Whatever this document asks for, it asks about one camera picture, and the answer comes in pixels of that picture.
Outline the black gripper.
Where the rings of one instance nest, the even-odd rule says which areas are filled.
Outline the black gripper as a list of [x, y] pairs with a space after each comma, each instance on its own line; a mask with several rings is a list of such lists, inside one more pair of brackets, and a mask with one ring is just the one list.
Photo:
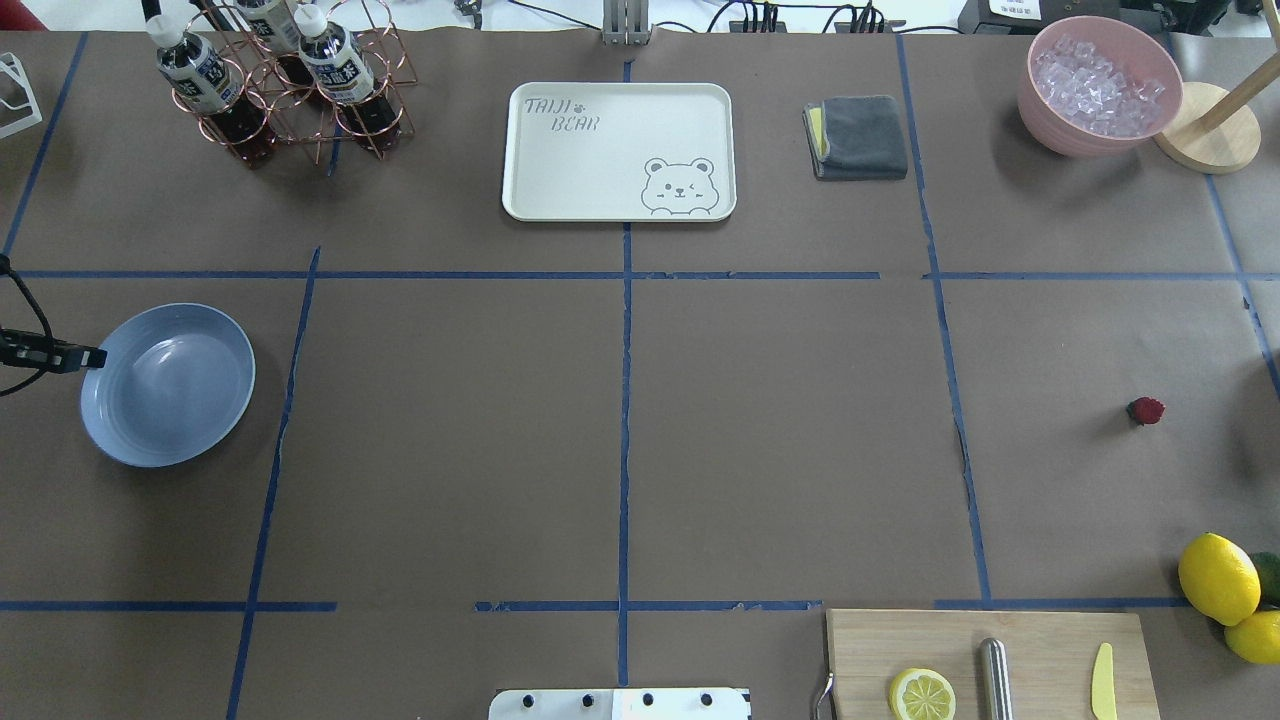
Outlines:
[[68, 374], [104, 368], [108, 351], [73, 345], [28, 331], [1, 331], [1, 364], [36, 372]]

